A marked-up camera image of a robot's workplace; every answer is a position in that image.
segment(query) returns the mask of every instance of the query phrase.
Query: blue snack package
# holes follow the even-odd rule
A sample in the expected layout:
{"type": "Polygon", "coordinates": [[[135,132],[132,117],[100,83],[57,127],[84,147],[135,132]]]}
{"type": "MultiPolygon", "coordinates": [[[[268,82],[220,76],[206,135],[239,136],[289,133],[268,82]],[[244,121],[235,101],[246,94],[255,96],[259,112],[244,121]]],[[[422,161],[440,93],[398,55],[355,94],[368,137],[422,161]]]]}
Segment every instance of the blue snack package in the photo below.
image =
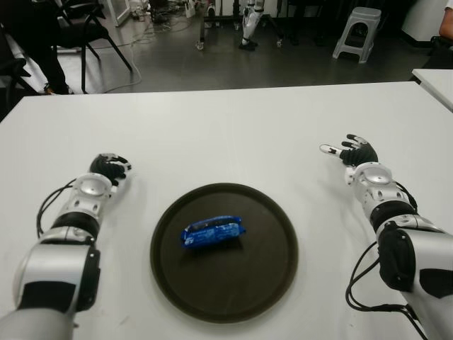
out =
{"type": "Polygon", "coordinates": [[[216,244],[246,232],[241,222],[242,219],[236,216],[218,216],[194,222],[183,230],[181,241],[186,248],[216,244]]]}

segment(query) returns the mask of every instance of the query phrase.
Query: gray stool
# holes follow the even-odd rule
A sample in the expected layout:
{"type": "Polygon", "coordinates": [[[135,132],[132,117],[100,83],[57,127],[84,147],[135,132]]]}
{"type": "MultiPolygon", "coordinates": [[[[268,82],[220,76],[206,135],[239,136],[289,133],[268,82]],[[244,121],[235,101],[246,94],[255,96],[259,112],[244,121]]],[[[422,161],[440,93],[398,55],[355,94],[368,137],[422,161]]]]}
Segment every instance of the gray stool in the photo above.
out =
{"type": "Polygon", "coordinates": [[[364,64],[367,62],[369,54],[373,49],[373,40],[377,32],[377,26],[381,20],[381,11],[379,9],[367,8],[367,7],[356,7],[352,11],[348,22],[346,23],[345,30],[341,35],[340,40],[337,42],[335,51],[333,51],[332,57],[338,59],[341,52],[355,53],[360,56],[359,63],[364,64]],[[351,28],[356,23],[364,23],[368,27],[368,34],[365,38],[365,42],[362,47],[354,47],[346,45],[346,39],[348,38],[351,28]]]}

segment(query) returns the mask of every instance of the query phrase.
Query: white table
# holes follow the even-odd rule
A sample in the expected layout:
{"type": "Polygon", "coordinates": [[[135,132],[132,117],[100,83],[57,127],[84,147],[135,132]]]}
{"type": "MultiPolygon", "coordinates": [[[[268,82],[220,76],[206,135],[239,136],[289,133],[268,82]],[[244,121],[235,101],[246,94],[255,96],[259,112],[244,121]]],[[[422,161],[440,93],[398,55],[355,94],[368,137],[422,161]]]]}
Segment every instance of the white table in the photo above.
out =
{"type": "Polygon", "coordinates": [[[453,111],[453,69],[414,69],[421,86],[453,111]]]}
{"type": "MultiPolygon", "coordinates": [[[[343,182],[343,165],[318,146],[339,145],[349,132],[366,137],[420,212],[453,232],[452,128],[453,115],[413,82],[25,98],[0,124],[0,316],[13,309],[13,272],[36,241],[43,198],[85,172],[97,153],[115,152],[134,173],[104,219],[98,298],[77,315],[75,339],[417,339],[402,315],[346,305],[351,270],[374,233],[343,182]],[[183,314],[163,296],[149,265],[165,209],[216,182],[269,195],[299,242],[287,294],[240,324],[183,314]]],[[[62,203],[52,206],[44,226],[62,203]]],[[[403,302],[377,270],[355,293],[369,304],[403,302]]]]}

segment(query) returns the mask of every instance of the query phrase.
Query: wire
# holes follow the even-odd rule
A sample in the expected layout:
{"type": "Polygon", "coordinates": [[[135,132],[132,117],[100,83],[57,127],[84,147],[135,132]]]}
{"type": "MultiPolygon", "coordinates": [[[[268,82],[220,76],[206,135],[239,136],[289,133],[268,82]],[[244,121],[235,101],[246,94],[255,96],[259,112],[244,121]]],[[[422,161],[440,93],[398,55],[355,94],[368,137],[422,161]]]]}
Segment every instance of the wire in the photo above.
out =
{"type": "Polygon", "coordinates": [[[413,208],[415,210],[415,213],[417,214],[418,213],[418,204],[417,204],[417,201],[415,200],[415,198],[409,193],[408,189],[404,188],[403,184],[398,183],[397,181],[395,181],[395,183],[408,196],[409,202],[411,203],[411,205],[413,206],[413,208]]]}
{"type": "Polygon", "coordinates": [[[363,258],[368,253],[368,251],[370,251],[376,244],[377,244],[376,242],[371,243],[368,246],[368,248],[365,249],[363,254],[358,259],[357,263],[355,264],[355,267],[352,270],[349,285],[346,288],[346,292],[345,292],[346,302],[348,303],[348,305],[351,308],[353,308],[354,310],[358,310],[360,312],[399,312],[408,318],[408,320],[411,322],[412,326],[415,328],[415,330],[418,332],[418,334],[420,335],[420,337],[423,340],[428,340],[428,338],[426,337],[426,335],[424,335],[421,328],[415,323],[415,320],[409,313],[407,306],[395,305],[395,304],[383,304],[383,305],[377,305],[377,306],[370,307],[370,306],[363,305],[362,303],[358,302],[354,298],[354,296],[352,294],[352,287],[354,286],[354,284],[356,284],[356,282],[358,282],[361,278],[363,278],[365,275],[367,275],[379,263],[379,257],[378,257],[378,259],[376,261],[374,261],[371,265],[369,265],[363,272],[361,272],[358,276],[355,276],[355,274],[359,268],[359,265],[362,263],[363,258]]]}
{"type": "Polygon", "coordinates": [[[72,188],[73,182],[75,182],[76,178],[73,179],[72,181],[68,182],[65,186],[62,186],[61,188],[58,188],[57,190],[53,191],[46,199],[44,202],[42,202],[42,205],[40,209],[38,210],[38,215],[36,216],[36,232],[38,234],[38,239],[41,238],[41,235],[44,234],[44,231],[41,228],[41,219],[42,215],[45,213],[45,211],[50,207],[50,205],[55,202],[55,200],[62,194],[63,191],[65,191],[68,188],[72,188]],[[52,198],[53,195],[56,196],[46,205],[46,203],[52,198]]]}
{"type": "MultiPolygon", "coordinates": [[[[152,28],[150,28],[150,25],[152,24],[151,22],[148,23],[147,27],[144,29],[143,33],[141,33],[140,37],[137,38],[137,36],[135,35],[133,38],[134,40],[131,42],[131,43],[128,43],[128,44],[123,44],[123,45],[120,45],[120,46],[127,46],[129,45],[130,47],[130,52],[131,52],[131,56],[132,56],[132,66],[135,68],[135,71],[137,72],[139,78],[138,80],[136,81],[133,81],[132,83],[128,83],[128,84],[124,84],[124,85],[119,85],[119,86],[116,86],[116,87],[113,87],[111,89],[108,89],[106,91],[104,91],[105,94],[111,92],[111,91],[114,91],[114,90],[118,90],[118,89],[122,89],[123,87],[128,87],[128,86],[135,86],[135,85],[138,85],[140,84],[142,81],[143,81],[143,77],[142,77],[142,73],[140,72],[139,68],[137,67],[137,65],[135,64],[135,56],[134,56],[134,45],[138,44],[138,45],[146,45],[146,44],[149,44],[151,43],[151,41],[154,40],[155,38],[155,35],[156,34],[159,34],[159,33],[176,33],[176,32],[181,32],[182,30],[186,30],[188,29],[191,25],[192,25],[192,20],[189,20],[188,21],[189,24],[184,27],[184,28],[181,28],[179,30],[173,30],[172,27],[178,25],[178,23],[180,23],[180,21],[178,19],[176,19],[176,22],[175,23],[171,23],[170,21],[168,21],[168,23],[165,23],[165,24],[162,24],[160,25],[159,27],[164,27],[166,29],[163,29],[163,30],[156,30],[154,25],[152,28]]],[[[100,47],[100,48],[97,48],[95,50],[99,50],[101,48],[112,48],[112,47],[100,47]]]]}
{"type": "Polygon", "coordinates": [[[137,67],[137,65],[135,64],[135,61],[134,61],[134,44],[133,43],[132,43],[132,45],[130,45],[130,52],[132,55],[131,63],[132,63],[132,66],[135,68],[135,71],[137,71],[137,74],[139,76],[138,80],[133,81],[132,83],[129,83],[129,84],[120,85],[120,86],[113,87],[112,89],[108,89],[107,91],[104,91],[105,94],[108,94],[109,92],[114,91],[114,90],[122,89],[123,87],[138,85],[142,82],[142,80],[143,80],[142,73],[140,72],[139,68],[137,67]]]}

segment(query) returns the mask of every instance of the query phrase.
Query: black tray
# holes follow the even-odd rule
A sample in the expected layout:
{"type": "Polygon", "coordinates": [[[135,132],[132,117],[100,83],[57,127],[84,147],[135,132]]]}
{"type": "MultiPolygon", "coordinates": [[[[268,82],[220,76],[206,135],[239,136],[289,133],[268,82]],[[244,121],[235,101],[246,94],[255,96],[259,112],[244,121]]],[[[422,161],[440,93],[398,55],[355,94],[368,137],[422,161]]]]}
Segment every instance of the black tray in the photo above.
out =
{"type": "Polygon", "coordinates": [[[209,322],[240,322],[273,306],[297,269],[297,238],[283,210],[269,197],[232,183],[195,189],[160,219],[151,242],[151,267],[177,308],[209,322]],[[191,222],[218,215],[242,217],[246,233],[185,249],[180,234],[191,222]]]}

